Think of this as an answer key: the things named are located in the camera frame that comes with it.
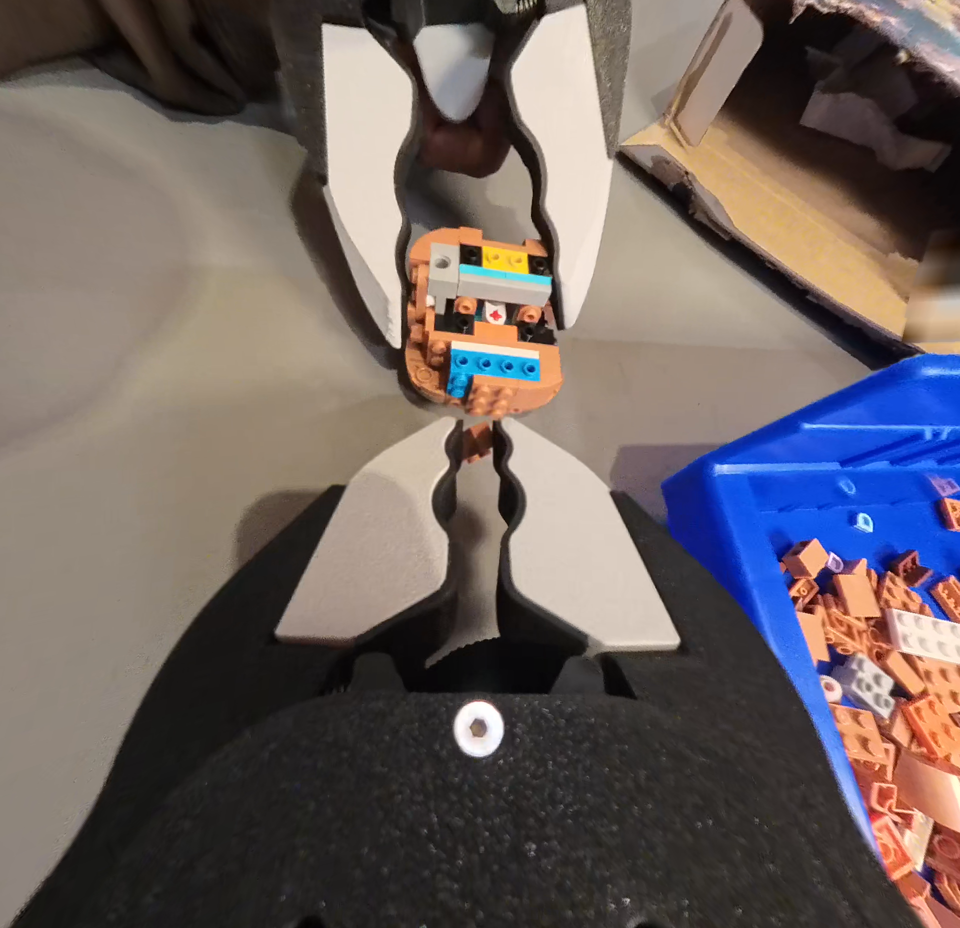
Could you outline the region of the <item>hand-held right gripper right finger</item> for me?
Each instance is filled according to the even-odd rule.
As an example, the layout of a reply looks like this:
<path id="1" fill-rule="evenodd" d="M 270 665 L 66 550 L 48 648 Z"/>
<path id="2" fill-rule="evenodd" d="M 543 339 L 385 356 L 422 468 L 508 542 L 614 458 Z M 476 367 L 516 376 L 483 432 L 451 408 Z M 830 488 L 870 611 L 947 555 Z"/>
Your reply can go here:
<path id="1" fill-rule="evenodd" d="M 683 657 L 672 620 L 605 482 L 523 423 L 497 423 L 504 523 L 496 575 L 498 689 L 625 689 L 626 671 Z"/>

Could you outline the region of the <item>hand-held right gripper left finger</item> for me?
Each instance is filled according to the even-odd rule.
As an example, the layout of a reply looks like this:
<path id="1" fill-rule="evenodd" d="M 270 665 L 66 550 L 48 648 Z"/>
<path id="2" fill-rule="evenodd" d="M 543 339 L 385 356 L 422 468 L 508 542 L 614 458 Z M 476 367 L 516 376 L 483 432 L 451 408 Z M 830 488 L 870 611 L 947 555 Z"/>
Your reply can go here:
<path id="1" fill-rule="evenodd" d="M 384 449 L 346 484 L 274 635 L 342 663 L 390 660 L 407 686 L 449 638 L 457 421 L 440 418 Z"/>

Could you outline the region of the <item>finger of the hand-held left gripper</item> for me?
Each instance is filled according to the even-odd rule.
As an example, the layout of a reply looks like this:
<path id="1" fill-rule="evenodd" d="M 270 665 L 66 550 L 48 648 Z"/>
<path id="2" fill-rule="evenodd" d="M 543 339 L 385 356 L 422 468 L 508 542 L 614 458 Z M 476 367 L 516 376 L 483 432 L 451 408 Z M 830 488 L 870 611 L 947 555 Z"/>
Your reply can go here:
<path id="1" fill-rule="evenodd" d="M 402 346 L 397 167 L 411 132 L 414 83 L 365 28 L 323 26 L 326 182 L 323 197 L 366 310 Z"/>
<path id="2" fill-rule="evenodd" d="M 514 124 L 531 151 L 532 207 L 551 245 L 563 330 L 578 320 L 592 286 L 614 170 L 585 5 L 534 23 L 506 75 Z"/>

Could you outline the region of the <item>blue plastic bin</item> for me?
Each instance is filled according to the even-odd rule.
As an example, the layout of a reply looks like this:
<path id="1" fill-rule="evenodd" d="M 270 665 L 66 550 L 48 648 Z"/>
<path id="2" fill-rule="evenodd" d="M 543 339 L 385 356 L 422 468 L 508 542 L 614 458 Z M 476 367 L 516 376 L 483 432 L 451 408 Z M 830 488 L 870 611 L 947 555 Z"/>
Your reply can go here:
<path id="1" fill-rule="evenodd" d="M 671 534 L 738 601 L 786 670 L 879 861 L 770 533 L 796 509 L 958 501 L 958 479 L 958 355 L 926 354 L 716 449 L 662 486 Z"/>

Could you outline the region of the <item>colourful toy brick model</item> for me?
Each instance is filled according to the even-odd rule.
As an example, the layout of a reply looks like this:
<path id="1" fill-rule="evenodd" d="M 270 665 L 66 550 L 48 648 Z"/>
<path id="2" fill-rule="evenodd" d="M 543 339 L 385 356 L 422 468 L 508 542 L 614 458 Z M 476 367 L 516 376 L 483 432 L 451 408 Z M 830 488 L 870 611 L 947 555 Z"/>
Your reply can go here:
<path id="1" fill-rule="evenodd" d="M 502 421 L 559 394 L 554 265 L 540 241 L 435 228 L 412 244 L 406 276 L 403 358 L 417 395 L 468 418 Z"/>

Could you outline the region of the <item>pile of brown toy bricks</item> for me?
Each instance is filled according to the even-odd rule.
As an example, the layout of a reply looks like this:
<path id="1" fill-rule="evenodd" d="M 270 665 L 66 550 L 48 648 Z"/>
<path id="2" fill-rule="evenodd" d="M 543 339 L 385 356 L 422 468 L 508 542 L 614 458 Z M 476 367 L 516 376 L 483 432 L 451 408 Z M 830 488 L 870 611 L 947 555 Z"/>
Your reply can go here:
<path id="1" fill-rule="evenodd" d="M 889 880 L 958 926 L 958 501 L 789 511 L 771 542 Z"/>

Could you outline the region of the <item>person's left hand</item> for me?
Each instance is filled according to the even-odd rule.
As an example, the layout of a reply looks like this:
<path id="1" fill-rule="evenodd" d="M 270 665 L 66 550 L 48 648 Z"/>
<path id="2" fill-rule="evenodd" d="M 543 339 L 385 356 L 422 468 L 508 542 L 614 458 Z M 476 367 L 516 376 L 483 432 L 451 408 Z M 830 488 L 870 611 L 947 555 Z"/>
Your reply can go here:
<path id="1" fill-rule="evenodd" d="M 422 136 L 417 154 L 426 169 L 486 178 L 510 152 L 508 108 L 501 92 L 488 86 L 473 113 L 462 122 L 446 119 L 427 97 L 421 105 Z"/>

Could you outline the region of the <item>printed cardboard box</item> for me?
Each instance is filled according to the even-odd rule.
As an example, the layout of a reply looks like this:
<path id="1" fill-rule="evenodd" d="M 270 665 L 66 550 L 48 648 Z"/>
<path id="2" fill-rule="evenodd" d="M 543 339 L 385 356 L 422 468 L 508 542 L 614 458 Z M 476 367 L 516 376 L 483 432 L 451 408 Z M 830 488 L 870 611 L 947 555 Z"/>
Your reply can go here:
<path id="1" fill-rule="evenodd" d="M 724 0 L 622 146 L 866 331 L 958 353 L 959 0 Z"/>

